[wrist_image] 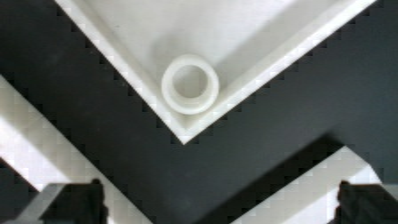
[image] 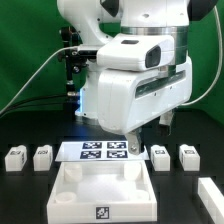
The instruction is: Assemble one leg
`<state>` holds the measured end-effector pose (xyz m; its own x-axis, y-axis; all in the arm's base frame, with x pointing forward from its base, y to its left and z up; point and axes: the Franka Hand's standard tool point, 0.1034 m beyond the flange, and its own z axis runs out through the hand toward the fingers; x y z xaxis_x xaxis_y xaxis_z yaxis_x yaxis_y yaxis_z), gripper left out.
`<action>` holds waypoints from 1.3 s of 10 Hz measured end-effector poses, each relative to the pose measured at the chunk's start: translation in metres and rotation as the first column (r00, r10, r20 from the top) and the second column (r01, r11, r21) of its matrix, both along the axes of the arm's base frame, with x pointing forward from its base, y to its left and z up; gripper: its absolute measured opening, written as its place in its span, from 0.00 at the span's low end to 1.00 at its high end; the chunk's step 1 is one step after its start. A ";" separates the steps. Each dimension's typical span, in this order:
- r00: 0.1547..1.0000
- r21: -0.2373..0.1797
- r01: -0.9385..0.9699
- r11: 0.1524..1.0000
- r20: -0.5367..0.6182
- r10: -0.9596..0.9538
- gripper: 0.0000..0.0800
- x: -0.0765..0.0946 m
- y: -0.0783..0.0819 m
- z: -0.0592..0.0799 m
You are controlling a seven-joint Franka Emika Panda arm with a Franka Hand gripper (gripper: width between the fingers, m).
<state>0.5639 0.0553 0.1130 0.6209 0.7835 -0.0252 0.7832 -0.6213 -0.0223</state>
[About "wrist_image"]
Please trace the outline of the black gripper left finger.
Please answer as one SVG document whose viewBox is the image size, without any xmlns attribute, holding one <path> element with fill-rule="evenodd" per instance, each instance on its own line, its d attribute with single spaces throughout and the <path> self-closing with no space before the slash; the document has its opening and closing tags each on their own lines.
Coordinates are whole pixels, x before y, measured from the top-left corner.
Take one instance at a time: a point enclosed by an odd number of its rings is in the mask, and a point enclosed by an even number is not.
<svg viewBox="0 0 398 224">
<path fill-rule="evenodd" d="M 100 181 L 51 183 L 8 224 L 108 224 Z"/>
</svg>

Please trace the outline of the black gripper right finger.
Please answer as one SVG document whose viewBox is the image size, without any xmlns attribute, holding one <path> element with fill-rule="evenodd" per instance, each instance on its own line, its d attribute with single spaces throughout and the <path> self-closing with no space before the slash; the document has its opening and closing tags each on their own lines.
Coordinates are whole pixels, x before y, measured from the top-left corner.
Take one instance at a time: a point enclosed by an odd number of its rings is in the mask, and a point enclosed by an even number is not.
<svg viewBox="0 0 398 224">
<path fill-rule="evenodd" d="M 328 224 L 398 224 L 398 184 L 339 183 Z"/>
</svg>

